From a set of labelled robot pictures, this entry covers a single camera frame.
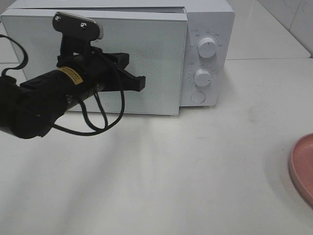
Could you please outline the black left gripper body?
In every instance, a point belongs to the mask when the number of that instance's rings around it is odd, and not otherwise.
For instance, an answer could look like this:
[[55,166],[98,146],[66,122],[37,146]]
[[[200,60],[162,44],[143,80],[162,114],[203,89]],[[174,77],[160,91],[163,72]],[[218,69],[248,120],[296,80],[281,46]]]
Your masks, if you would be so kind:
[[81,55],[59,58],[57,69],[20,84],[19,105],[27,110],[69,110],[99,92],[120,92],[124,110],[129,57],[96,48],[88,60]]

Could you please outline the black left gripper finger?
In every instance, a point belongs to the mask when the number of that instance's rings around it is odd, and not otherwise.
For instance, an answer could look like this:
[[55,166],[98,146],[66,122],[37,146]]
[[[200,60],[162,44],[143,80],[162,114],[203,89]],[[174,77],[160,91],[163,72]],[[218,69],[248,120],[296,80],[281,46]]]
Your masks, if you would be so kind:
[[115,92],[119,91],[120,84],[124,91],[136,91],[140,92],[145,88],[146,77],[145,76],[134,76],[124,69],[115,68],[110,69],[105,73],[103,78],[103,89],[102,92]]

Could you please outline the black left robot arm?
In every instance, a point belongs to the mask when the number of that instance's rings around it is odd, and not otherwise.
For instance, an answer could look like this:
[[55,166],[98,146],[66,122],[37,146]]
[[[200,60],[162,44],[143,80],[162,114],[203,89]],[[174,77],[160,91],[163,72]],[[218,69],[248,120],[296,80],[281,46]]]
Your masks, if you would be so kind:
[[[139,92],[145,88],[145,76],[126,71],[127,53],[103,53],[95,48],[89,59],[82,55],[58,57],[55,70],[27,80],[19,85],[13,77],[0,78],[0,129],[22,139],[45,136],[52,128],[77,135],[95,136],[111,129],[91,123],[85,100],[94,97],[102,114],[100,92]],[[56,124],[66,111],[79,105],[90,132],[74,131]]]

